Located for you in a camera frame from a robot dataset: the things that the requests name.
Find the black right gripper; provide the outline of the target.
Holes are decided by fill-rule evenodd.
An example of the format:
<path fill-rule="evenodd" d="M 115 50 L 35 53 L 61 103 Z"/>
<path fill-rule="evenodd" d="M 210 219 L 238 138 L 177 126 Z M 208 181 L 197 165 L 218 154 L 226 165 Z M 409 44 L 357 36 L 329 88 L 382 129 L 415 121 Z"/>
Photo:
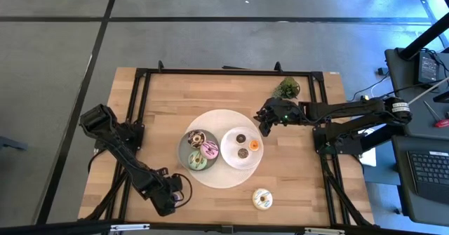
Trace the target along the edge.
<path fill-rule="evenodd" d="M 274 125 L 300 125 L 303 122 L 301 109 L 289 100 L 269 98 L 256 112 L 255 120 L 261 122 L 261 134 L 267 137 Z"/>

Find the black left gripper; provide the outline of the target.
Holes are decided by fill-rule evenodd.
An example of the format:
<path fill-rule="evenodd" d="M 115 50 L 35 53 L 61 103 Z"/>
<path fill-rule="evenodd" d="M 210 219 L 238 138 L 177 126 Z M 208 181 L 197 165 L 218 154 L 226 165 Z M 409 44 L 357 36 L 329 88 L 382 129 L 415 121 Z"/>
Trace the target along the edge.
<path fill-rule="evenodd" d="M 158 215 L 164 217 L 175 212 L 176 203 L 180 201 L 176 193 L 182 188 L 179 174 L 168 176 L 167 168 L 149 169 L 141 192 L 150 199 Z"/>

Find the large green frosted donut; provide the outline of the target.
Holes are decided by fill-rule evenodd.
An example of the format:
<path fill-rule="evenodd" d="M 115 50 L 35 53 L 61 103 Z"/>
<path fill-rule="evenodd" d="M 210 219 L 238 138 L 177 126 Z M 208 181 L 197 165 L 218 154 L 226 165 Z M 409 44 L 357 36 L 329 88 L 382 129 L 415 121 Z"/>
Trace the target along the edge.
<path fill-rule="evenodd" d="M 193 151 L 188 158 L 189 167 L 192 170 L 203 170 L 207 166 L 208 160 L 202 156 L 200 151 Z"/>

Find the large pink frosted donut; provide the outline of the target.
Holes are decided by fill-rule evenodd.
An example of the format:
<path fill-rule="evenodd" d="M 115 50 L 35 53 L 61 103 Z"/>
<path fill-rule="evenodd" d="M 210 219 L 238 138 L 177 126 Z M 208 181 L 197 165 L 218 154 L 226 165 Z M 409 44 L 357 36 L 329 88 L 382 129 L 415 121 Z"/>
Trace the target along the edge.
<path fill-rule="evenodd" d="M 200 146 L 200 152 L 201 152 L 201 155 L 205 159 L 211 160 L 211 159 L 215 159 L 218 156 L 220 150 L 219 150 L 218 145 L 215 142 L 206 140 Z"/>

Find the large chocolate drizzled donut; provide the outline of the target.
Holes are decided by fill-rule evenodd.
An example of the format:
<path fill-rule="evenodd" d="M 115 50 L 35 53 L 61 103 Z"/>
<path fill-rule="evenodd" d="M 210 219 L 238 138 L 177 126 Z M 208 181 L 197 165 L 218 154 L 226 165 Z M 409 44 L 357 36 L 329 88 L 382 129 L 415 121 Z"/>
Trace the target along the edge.
<path fill-rule="evenodd" d="M 190 147 L 198 149 L 206 141 L 206 134 L 201 130 L 191 130 L 187 134 Z"/>

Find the large white glazed donut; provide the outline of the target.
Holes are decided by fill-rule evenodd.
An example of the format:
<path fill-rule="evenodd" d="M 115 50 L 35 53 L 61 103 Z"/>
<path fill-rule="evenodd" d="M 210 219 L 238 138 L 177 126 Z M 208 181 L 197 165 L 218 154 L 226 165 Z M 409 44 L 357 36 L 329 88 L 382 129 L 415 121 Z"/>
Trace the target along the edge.
<path fill-rule="evenodd" d="M 252 195 L 253 205 L 258 210 L 268 210 L 271 208 L 274 199 L 272 193 L 263 188 L 256 189 Z"/>

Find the green succulent potted plant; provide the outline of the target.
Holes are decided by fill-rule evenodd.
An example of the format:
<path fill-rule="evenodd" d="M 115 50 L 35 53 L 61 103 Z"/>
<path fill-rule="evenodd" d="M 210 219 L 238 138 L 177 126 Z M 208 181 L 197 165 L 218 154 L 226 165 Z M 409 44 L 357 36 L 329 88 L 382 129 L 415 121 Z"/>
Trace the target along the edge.
<path fill-rule="evenodd" d="M 272 96 L 274 98 L 293 99 L 297 98 L 300 93 L 300 85 L 293 77 L 287 76 L 282 82 L 275 87 Z"/>

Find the white round plate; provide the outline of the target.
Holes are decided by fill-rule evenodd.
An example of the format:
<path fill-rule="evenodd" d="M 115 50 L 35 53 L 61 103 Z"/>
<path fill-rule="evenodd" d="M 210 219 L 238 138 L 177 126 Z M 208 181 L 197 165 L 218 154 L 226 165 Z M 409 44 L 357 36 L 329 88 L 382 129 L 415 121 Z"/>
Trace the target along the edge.
<path fill-rule="evenodd" d="M 236 136 L 238 134 L 244 134 L 246 136 L 246 141 L 242 145 L 236 142 Z M 258 151 L 253 152 L 249 150 L 248 144 L 251 140 L 258 140 L 260 142 L 260 148 Z M 246 159 L 240 159 L 238 157 L 238 150 L 241 148 L 249 151 L 249 156 Z M 261 162 L 264 153 L 264 146 L 262 138 L 257 131 L 248 127 L 236 127 L 224 134 L 220 143 L 220 151 L 222 158 L 228 165 L 235 169 L 245 170 L 253 168 Z"/>

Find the round white woven placemat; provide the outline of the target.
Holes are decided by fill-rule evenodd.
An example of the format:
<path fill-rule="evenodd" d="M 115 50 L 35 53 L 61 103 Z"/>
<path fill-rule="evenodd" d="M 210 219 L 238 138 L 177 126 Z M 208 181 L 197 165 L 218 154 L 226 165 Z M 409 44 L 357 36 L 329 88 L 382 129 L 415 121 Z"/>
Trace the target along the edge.
<path fill-rule="evenodd" d="M 236 127 L 248 127 L 259 132 L 255 124 L 247 116 L 229 109 L 215 109 L 196 117 L 185 132 L 196 129 L 207 130 L 217 138 L 220 146 L 225 133 Z M 202 171 L 191 170 L 190 174 L 205 186 L 216 189 L 228 189 L 238 186 L 249 179 L 258 166 L 259 164 L 245 170 L 235 169 L 225 162 L 220 151 L 220 156 L 211 168 Z"/>

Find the white paper sheet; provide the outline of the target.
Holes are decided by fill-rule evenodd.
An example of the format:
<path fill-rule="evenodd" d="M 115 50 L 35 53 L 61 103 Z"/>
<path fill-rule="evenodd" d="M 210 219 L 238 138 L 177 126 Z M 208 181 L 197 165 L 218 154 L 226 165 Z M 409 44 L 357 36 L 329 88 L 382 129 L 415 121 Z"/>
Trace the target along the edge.
<path fill-rule="evenodd" d="M 366 133 L 367 135 L 373 133 L 374 130 L 372 128 L 368 128 L 365 130 L 360 130 L 358 132 L 358 134 L 361 133 Z M 371 166 L 371 167 L 375 167 L 377 162 L 376 162 L 376 148 L 371 148 L 368 151 L 359 154 L 358 155 L 358 160 L 363 164 L 363 165 L 367 165 L 367 166 Z"/>

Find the dark grey desk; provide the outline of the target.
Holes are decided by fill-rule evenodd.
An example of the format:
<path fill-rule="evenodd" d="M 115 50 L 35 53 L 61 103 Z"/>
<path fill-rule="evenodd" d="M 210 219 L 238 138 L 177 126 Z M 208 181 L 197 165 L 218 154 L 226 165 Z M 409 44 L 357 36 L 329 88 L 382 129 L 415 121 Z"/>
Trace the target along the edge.
<path fill-rule="evenodd" d="M 449 227 L 449 205 L 417 195 L 407 157 L 408 151 L 449 153 L 449 141 L 403 136 L 393 136 L 391 141 L 401 181 L 401 205 L 405 214 L 413 222 Z"/>
<path fill-rule="evenodd" d="M 402 60 L 394 49 L 388 49 L 384 54 L 395 96 L 410 102 L 427 89 L 427 87 L 413 87 L 415 84 L 416 60 Z M 434 127 L 436 123 L 434 114 L 424 104 L 424 102 L 427 102 L 440 118 L 445 119 L 446 113 L 449 112 L 449 103 L 434 102 L 433 98 L 436 96 L 435 93 L 427 93 L 409 106 L 412 120 L 403 127 L 406 135 L 449 140 L 449 126 L 444 128 Z"/>

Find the black computer keyboard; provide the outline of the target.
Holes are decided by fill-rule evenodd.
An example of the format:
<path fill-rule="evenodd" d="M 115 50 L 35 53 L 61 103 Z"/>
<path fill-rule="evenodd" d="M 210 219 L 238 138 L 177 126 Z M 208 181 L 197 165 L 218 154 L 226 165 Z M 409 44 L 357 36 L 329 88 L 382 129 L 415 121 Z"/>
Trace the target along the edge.
<path fill-rule="evenodd" d="M 417 195 L 449 205 L 449 153 L 408 151 L 407 157 Z"/>

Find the silver rail bracket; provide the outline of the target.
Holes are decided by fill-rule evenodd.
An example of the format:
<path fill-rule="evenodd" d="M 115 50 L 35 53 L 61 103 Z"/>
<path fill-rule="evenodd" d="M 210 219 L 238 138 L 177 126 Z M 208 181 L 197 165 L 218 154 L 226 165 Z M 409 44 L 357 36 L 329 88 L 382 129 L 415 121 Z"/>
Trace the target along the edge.
<path fill-rule="evenodd" d="M 304 235 L 346 235 L 344 230 L 318 227 L 305 227 Z"/>
<path fill-rule="evenodd" d="M 150 224 L 113 224 L 110 232 L 138 231 L 150 229 Z"/>

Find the black aluminium table frame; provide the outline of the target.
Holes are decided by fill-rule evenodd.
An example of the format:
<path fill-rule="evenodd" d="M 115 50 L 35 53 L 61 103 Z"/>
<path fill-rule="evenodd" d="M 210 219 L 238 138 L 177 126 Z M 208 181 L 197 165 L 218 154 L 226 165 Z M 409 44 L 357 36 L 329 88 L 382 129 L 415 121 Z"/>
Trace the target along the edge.
<path fill-rule="evenodd" d="M 119 68 L 107 104 L 123 121 L 130 99 L 144 100 L 145 108 L 134 110 L 145 125 L 139 160 L 152 168 L 186 174 L 177 146 L 196 117 L 214 109 L 229 109 L 253 118 L 281 80 L 282 76 L 271 70 L 246 74 L 242 70 L 163 69 L 138 81 L 135 69 Z M 165 217 L 130 190 L 116 196 L 109 216 L 148 223 L 328 226 L 321 161 L 314 150 L 311 128 L 273 127 L 263 143 L 260 165 L 239 186 L 213 189 L 191 179 L 184 186 L 189 203 Z M 273 195 L 268 210 L 253 205 L 253 192 L 259 188 Z"/>

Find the red handled screwdriver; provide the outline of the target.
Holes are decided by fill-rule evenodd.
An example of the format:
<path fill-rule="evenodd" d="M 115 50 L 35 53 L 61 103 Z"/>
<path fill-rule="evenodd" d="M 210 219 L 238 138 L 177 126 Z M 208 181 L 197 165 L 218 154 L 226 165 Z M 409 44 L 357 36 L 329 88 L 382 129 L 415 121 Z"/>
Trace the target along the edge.
<path fill-rule="evenodd" d="M 449 119 L 442 119 L 435 111 L 434 109 L 429 105 L 428 102 L 424 101 L 423 102 L 425 107 L 429 110 L 429 112 L 431 113 L 431 115 L 433 116 L 433 118 L 435 119 L 435 124 L 434 127 L 435 128 L 445 128 L 445 127 L 449 127 Z"/>

